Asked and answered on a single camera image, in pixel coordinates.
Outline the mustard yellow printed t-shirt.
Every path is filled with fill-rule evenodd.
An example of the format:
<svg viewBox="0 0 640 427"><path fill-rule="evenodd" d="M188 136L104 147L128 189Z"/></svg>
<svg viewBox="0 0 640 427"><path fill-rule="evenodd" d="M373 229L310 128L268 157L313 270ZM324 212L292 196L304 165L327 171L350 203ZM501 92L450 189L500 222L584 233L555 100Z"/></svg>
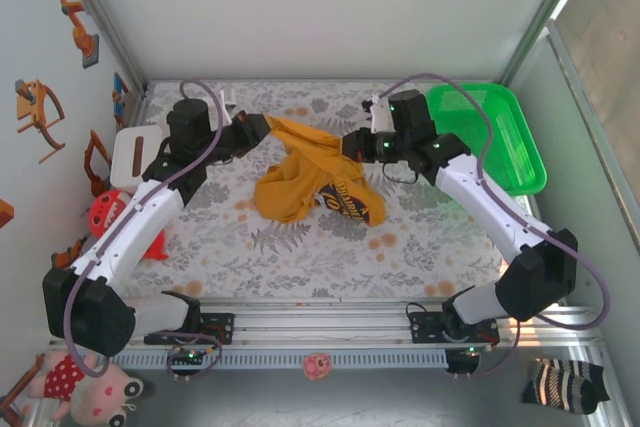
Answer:
<svg viewBox="0 0 640 427"><path fill-rule="evenodd" d="M383 196L368 184L363 166L342 154L340 138L285 118L268 123L286 156L255 184L254 204L263 218L301 221L321 202L370 227L385 221Z"/></svg>

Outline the green plastic mesh basket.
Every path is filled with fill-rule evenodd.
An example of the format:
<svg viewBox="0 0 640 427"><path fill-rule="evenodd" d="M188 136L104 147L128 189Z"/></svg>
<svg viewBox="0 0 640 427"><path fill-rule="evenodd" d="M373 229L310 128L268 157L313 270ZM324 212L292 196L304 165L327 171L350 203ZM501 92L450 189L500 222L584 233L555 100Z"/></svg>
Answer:
<svg viewBox="0 0 640 427"><path fill-rule="evenodd" d="M486 172L512 196L541 192L547 172L516 96L494 83L468 83L463 88L482 107L493 129ZM473 105L449 85L431 88L426 99L437 131L455 134L479 156L488 127Z"/></svg>

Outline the white tissue box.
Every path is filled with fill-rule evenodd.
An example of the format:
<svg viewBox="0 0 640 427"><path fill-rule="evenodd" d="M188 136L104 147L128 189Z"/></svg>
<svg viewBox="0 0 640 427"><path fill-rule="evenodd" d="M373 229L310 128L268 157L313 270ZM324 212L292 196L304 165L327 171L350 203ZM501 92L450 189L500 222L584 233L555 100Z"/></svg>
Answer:
<svg viewBox="0 0 640 427"><path fill-rule="evenodd" d="M111 186L134 194L142 183L142 174L156 159L163 131L157 125L127 127L115 138L110 168Z"/></svg>

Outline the floral patterned table mat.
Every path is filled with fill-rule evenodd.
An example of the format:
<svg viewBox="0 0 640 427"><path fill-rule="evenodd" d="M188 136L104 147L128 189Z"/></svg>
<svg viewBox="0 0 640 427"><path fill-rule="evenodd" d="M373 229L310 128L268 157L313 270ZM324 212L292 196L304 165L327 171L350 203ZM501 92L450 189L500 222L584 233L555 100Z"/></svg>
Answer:
<svg viewBox="0 0 640 427"><path fill-rule="evenodd" d="M403 164L364 168L385 201L386 218L377 227L323 203L297 223L264 219L255 185L284 156L282 143L268 137L245 157L210 167L188 206L165 227L167 259L139 262L122 294L448 297L505 272L474 218Z"/></svg>

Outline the red plastic object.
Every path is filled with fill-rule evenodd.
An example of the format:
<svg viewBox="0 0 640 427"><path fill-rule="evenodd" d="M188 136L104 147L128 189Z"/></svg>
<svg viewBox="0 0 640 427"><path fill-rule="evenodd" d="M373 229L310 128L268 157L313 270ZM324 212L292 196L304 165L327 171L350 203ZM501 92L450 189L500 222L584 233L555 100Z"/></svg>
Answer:
<svg viewBox="0 0 640 427"><path fill-rule="evenodd" d="M98 196L89 209L89 231L98 240L117 220L131 201L131 196L119 190L110 190ZM163 261L169 258L165 251L165 233L161 231L143 256L144 259Z"/></svg>

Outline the small pink round toy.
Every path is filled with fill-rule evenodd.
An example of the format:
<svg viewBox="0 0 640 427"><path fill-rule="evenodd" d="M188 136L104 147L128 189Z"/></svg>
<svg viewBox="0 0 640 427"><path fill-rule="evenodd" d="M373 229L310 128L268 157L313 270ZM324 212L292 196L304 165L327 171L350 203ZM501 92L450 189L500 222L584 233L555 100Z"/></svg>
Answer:
<svg viewBox="0 0 640 427"><path fill-rule="evenodd" d="M303 372L309 380L319 380L326 377L332 370L332 362L328 353L312 353L304 357Z"/></svg>

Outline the small circuit board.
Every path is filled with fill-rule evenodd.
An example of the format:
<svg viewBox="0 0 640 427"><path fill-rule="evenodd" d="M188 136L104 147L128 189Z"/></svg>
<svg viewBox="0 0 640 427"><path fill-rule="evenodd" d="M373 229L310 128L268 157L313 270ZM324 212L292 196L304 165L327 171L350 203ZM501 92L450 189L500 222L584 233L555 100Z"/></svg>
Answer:
<svg viewBox="0 0 640 427"><path fill-rule="evenodd" d="M168 356L168 361L171 365L198 366L203 363L204 357L207 354L208 352L206 350L176 349Z"/></svg>
<svg viewBox="0 0 640 427"><path fill-rule="evenodd" d="M456 344L456 345L449 346L447 348L447 351L457 352L460 355L478 356L484 352L490 352L492 349L493 349L493 346L491 344L478 344L478 345Z"/></svg>

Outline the black white striped sock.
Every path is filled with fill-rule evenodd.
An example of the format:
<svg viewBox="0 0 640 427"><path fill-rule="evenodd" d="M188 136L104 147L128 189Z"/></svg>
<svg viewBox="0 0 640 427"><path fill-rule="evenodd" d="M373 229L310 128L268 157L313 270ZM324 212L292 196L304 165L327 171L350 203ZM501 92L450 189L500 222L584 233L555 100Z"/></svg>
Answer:
<svg viewBox="0 0 640 427"><path fill-rule="evenodd" d="M579 360L537 358L530 364L521 400L526 404L554 407L590 415L610 400L600 365Z"/></svg>

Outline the blue orange tower wall sticker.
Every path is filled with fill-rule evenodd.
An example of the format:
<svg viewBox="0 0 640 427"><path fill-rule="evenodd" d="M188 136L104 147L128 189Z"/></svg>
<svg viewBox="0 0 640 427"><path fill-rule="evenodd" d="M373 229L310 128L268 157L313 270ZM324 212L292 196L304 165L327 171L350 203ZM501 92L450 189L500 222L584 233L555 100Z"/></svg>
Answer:
<svg viewBox="0 0 640 427"><path fill-rule="evenodd" d="M113 75L112 103L113 114L118 128L128 126L134 101L135 96L129 91L119 73L115 72Z"/></svg>

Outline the aluminium frame post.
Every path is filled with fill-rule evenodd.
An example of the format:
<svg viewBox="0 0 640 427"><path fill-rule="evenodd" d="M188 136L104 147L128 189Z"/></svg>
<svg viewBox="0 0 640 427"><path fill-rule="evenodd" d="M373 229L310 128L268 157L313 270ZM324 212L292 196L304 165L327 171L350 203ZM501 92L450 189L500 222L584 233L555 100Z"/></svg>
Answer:
<svg viewBox="0 0 640 427"><path fill-rule="evenodd" d="M546 28L547 23L558 16L567 2L568 0L541 1L503 73L497 78L497 82L499 84L508 86L514 80L518 70L524 63L534 44Z"/></svg>
<svg viewBox="0 0 640 427"><path fill-rule="evenodd" d="M100 33L104 36L119 65L123 68L131 84L139 94L144 93L148 80L134 58L131 48L126 44L118 29L115 11L107 6L106 0L81 0L89 8L91 17Z"/></svg>

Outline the orange claw machine wall sticker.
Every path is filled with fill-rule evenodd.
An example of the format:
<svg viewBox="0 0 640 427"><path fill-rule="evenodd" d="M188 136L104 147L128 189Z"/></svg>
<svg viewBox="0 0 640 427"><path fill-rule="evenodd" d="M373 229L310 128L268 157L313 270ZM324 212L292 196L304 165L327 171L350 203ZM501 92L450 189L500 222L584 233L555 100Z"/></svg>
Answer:
<svg viewBox="0 0 640 427"><path fill-rule="evenodd" d="M53 90L38 79L31 82L26 82L23 79L16 80L15 93L17 95L16 119L18 121L28 120L26 124L17 129L17 133L21 134L33 128L51 148L51 151L38 161L39 164L42 164L65 147L64 142L57 142L50 133L52 126L66 118L63 107ZM56 111L56 117L51 121L46 116L47 101L53 105Z"/></svg>

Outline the aluminium rail base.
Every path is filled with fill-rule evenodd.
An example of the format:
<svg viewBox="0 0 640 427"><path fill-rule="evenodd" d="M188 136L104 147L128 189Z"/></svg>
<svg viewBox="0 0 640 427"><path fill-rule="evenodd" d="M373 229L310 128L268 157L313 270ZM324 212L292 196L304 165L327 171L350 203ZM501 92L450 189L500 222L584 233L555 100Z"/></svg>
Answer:
<svg viewBox="0 0 640 427"><path fill-rule="evenodd" d="M373 349L413 345L406 304L415 302L428 312L440 312L442 298L201 298L202 313L235 315L231 349ZM588 307L553 306L546 315L561 323L582 323ZM499 347L512 344L516 321L497 320ZM539 319L521 322L522 347L577 346L601 342L598 329L571 331ZM143 348L144 336L116 339L107 357L129 348Z"/></svg>

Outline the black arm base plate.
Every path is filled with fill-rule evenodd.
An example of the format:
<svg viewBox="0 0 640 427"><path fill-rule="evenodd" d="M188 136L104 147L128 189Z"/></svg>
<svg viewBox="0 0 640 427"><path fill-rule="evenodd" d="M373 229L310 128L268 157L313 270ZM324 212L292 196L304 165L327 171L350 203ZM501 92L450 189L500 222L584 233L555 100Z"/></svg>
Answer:
<svg viewBox="0 0 640 427"><path fill-rule="evenodd" d="M168 336L166 334L149 334L143 338L145 345L213 345L211 338L215 337L223 345L230 345L234 335L235 315L233 313L202 313L197 333L205 338L184 338Z"/></svg>
<svg viewBox="0 0 640 427"><path fill-rule="evenodd" d="M489 344L500 342L497 321L488 319L468 325L442 312L416 311L409 314L414 344Z"/></svg>

